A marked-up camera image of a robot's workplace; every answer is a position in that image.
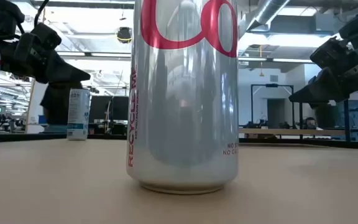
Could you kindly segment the black table frame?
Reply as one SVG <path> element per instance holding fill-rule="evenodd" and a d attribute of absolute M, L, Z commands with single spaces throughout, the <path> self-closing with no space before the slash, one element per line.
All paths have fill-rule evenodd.
<path fill-rule="evenodd" d="M 40 141 L 65 139 L 64 134 L 0 134 L 0 142 Z M 320 139 L 245 139 L 240 138 L 241 144 L 302 144 L 310 146 L 338 147 L 358 149 L 358 142 L 333 141 Z"/>

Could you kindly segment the silver Diet Coke can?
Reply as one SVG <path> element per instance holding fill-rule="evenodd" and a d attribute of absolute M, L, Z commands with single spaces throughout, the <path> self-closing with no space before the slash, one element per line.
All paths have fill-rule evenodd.
<path fill-rule="evenodd" d="M 126 171 L 205 194 L 238 173 L 236 0 L 135 0 Z"/>

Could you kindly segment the Celsius Arctic Vibe can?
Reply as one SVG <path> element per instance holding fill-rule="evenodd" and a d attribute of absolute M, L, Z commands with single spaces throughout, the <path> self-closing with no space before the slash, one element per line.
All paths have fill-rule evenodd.
<path fill-rule="evenodd" d="M 68 104 L 67 139 L 85 141 L 88 138 L 90 91 L 71 89 Z"/>

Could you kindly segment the black computer monitor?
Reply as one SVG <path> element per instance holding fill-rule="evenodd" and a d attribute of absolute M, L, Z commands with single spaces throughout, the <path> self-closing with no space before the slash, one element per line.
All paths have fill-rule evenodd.
<path fill-rule="evenodd" d="M 90 123 L 98 123 L 99 120 L 127 121 L 128 109 L 128 96 L 92 96 L 89 121 Z"/>

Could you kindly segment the silver ventilation duct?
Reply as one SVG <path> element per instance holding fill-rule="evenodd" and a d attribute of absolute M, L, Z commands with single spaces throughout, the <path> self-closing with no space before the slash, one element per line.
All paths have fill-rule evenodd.
<path fill-rule="evenodd" d="M 268 32 L 272 21 L 291 0 L 260 0 L 257 8 L 245 14 L 239 23 L 242 32 Z"/>

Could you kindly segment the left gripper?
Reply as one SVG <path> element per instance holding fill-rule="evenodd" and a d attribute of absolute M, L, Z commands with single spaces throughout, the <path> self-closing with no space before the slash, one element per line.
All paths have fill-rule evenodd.
<path fill-rule="evenodd" d="M 49 83 L 48 91 L 65 91 L 67 82 L 90 79 L 90 74 L 66 63 L 56 51 L 44 49 L 36 35 L 22 34 L 15 42 L 3 41 L 2 68 L 17 76 L 33 77 L 40 83 Z"/>

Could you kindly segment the black ceiling-hung device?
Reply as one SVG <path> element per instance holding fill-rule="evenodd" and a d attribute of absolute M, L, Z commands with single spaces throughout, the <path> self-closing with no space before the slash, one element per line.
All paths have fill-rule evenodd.
<path fill-rule="evenodd" d="M 122 44 L 129 44 L 132 41 L 132 31 L 130 27 L 120 27 L 117 34 L 117 40 Z"/>

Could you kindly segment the wooden shelf with black frame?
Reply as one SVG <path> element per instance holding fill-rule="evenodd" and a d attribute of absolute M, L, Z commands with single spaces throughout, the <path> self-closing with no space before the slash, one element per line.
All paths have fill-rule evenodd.
<path fill-rule="evenodd" d="M 241 126 L 245 138 L 321 139 L 358 142 L 358 100 L 348 100 L 336 105 L 321 105 L 313 110 L 316 129 L 305 129 L 305 120 L 295 127 L 284 122 L 272 128 L 265 120 Z"/>

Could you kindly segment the black background rig frame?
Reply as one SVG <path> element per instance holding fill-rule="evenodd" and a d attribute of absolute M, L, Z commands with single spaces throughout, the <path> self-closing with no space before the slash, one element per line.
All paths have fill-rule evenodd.
<path fill-rule="evenodd" d="M 254 121 L 254 95 L 262 88 L 283 88 L 290 96 L 294 94 L 294 86 L 293 85 L 280 85 L 277 83 L 267 83 L 267 84 L 251 84 L 250 86 L 250 104 L 251 104 L 251 122 Z M 291 118 L 292 118 L 292 126 L 295 127 L 295 105 L 291 103 Z"/>

